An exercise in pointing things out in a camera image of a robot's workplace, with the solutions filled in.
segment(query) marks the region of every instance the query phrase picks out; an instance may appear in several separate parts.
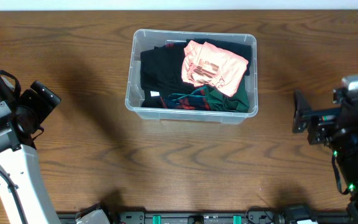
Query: plastic bin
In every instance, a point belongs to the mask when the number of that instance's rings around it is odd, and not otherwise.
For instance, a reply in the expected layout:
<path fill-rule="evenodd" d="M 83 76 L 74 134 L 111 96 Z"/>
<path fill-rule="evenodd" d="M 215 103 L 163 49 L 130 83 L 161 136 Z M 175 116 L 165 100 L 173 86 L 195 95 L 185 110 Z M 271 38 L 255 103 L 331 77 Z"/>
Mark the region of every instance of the plastic bin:
<path fill-rule="evenodd" d="M 186 39 L 194 38 L 225 40 L 252 46 L 253 61 L 250 66 L 250 75 L 246 77 L 245 86 L 249 100 L 248 113 L 171 110 L 141 107 L 142 102 L 144 101 L 144 91 L 140 87 L 140 53 L 145 50 L 151 50 L 155 46 L 160 47 L 169 43 L 186 42 Z M 182 119 L 239 124 L 246 118 L 255 116 L 258 112 L 257 52 L 255 37 L 250 34 L 218 34 L 148 29 L 137 30 L 134 34 L 134 41 L 132 44 L 125 105 L 129 110 L 135 111 L 142 119 Z"/>

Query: wooden table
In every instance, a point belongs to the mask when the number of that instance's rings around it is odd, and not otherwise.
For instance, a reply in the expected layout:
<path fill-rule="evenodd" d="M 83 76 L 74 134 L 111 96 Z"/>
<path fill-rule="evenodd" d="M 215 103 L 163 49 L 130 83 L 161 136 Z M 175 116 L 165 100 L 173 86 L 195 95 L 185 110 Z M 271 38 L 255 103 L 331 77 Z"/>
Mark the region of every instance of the wooden table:
<path fill-rule="evenodd" d="M 241 125 L 145 121 L 124 106 L 137 29 L 253 34 L 259 112 Z M 343 209 L 331 151 L 292 134 L 293 90 L 314 108 L 358 73 L 358 11 L 0 12 L 0 69 L 63 99 L 36 140 L 59 212 L 104 200 L 146 210 Z M 0 201 L 0 223 L 7 223 Z"/>

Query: green indicator light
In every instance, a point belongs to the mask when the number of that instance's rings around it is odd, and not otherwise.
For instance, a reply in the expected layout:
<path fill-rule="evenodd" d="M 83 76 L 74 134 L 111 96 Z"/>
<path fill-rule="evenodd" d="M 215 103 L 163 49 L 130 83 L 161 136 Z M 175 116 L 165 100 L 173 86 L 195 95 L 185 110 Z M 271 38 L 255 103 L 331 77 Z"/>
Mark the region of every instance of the green indicator light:
<path fill-rule="evenodd" d="M 353 185 L 353 184 L 350 184 L 350 185 L 349 185 L 349 190 L 350 190 L 350 191 L 353 191 L 353 190 L 354 190 L 354 185 Z"/>

